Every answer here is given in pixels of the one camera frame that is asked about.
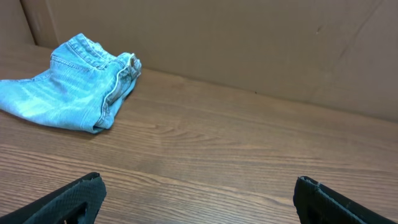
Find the denim shorts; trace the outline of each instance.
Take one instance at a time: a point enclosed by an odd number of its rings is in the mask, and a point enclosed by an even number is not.
[[[115,57],[78,34],[52,52],[43,73],[0,80],[0,109],[37,124],[98,133],[112,126],[140,74],[134,54]]]

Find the beige wall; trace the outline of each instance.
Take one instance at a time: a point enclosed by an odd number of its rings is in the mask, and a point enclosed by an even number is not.
[[[83,32],[147,68],[398,121],[396,0],[23,2],[39,45]]]
[[[0,0],[0,48],[11,43],[34,41],[19,0]]]

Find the denim waistband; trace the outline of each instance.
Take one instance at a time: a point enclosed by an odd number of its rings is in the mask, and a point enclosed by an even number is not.
[[[94,67],[101,67],[106,62],[116,59],[107,53],[100,44],[94,43],[83,34],[70,39],[67,44],[87,63]]]

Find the wooden table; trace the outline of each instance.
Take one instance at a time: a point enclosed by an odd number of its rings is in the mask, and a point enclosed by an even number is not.
[[[33,77],[50,53],[3,50],[0,77]],[[0,111],[0,215],[97,171],[97,223],[299,223],[301,175],[398,222],[397,159],[396,123],[144,69],[97,135]]]

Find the blue denim fabric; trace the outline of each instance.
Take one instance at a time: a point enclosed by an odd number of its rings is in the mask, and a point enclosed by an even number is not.
[[[0,80],[0,109],[46,126],[98,133],[109,129],[141,74],[134,54],[117,57],[78,34],[31,79]]]

